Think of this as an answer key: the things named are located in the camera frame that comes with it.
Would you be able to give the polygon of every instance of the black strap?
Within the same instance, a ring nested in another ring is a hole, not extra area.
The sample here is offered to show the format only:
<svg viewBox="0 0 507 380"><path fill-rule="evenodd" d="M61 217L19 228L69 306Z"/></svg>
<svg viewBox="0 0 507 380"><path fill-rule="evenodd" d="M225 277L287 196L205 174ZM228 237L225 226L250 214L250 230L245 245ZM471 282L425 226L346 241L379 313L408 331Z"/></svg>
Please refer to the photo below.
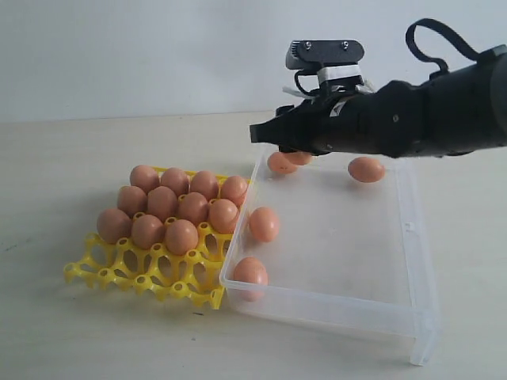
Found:
<svg viewBox="0 0 507 380"><path fill-rule="evenodd" d="M442 58L434 58L424 54L416 45L414 40L415 29L418 26L433 30L451 43L463 56L469 60L478 61L479 53L476 52L467 42L454 30L432 18L423 18L414 22L405 33L405 42L412 54L422 62L436 63L440 68L438 74L446 74L449 72L448 64Z"/></svg>

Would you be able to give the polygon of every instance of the plastic egg tray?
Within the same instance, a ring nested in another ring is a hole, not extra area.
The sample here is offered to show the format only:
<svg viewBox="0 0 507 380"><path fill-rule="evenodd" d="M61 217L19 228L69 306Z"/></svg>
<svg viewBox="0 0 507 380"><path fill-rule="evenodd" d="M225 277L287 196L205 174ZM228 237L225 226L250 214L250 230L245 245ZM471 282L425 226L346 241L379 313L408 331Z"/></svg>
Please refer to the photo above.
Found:
<svg viewBox="0 0 507 380"><path fill-rule="evenodd" d="M154 168L158 173L166 170ZM186 173L190 177L196 174ZM227 179L216 177L220 186ZM136 214L134 219L141 215L143 213ZM175 220L177 218L168 218L165 224L168 226ZM167 296L187 297L196 306L209 302L212 309L218 309L224 292L218 276L232 234L219 234L207 222L202 222L197 230L199 244L184 256L172 254L160 243L141 249L130 238L108 244L98 234L88 234L81 260L65 266L65 280L69 283L74 277L80 277L88 287L93 288L97 283L102 290L115 283L122 291L133 288L138 295L152 291L159 301Z"/></svg>

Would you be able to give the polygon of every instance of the black cylindrical housing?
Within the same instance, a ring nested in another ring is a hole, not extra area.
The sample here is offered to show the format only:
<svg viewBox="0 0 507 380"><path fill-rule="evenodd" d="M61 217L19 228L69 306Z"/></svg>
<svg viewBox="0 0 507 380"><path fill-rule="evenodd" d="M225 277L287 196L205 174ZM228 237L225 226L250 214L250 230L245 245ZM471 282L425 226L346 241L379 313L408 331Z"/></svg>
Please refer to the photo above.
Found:
<svg viewBox="0 0 507 380"><path fill-rule="evenodd" d="M390 157L465 154L507 145L507 55L412 86L393 81L321 115L323 151Z"/></svg>

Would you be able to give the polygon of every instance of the table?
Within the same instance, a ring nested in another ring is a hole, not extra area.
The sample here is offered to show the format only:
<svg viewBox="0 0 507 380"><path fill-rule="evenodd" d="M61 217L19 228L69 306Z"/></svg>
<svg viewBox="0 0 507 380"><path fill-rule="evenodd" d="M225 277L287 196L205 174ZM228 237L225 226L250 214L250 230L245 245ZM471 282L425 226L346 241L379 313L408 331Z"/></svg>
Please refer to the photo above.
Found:
<svg viewBox="0 0 507 380"><path fill-rule="evenodd" d="M406 338L63 282L133 166L248 177L272 114L0 124L0 378L504 378L507 150L415 160L444 324L426 367Z"/></svg>

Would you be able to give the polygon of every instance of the white wall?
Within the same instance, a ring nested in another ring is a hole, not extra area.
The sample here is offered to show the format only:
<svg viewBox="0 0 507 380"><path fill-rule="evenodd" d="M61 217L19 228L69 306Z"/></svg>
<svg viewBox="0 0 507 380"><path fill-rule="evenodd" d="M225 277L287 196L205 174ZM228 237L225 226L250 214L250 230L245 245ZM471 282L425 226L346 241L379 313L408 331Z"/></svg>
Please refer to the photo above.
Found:
<svg viewBox="0 0 507 380"><path fill-rule="evenodd" d="M293 39L356 39L377 86L434 70L406 27L448 23L477 49L507 43L505 0L0 0L0 122L257 111L292 99ZM421 31L424 46L467 63Z"/></svg>

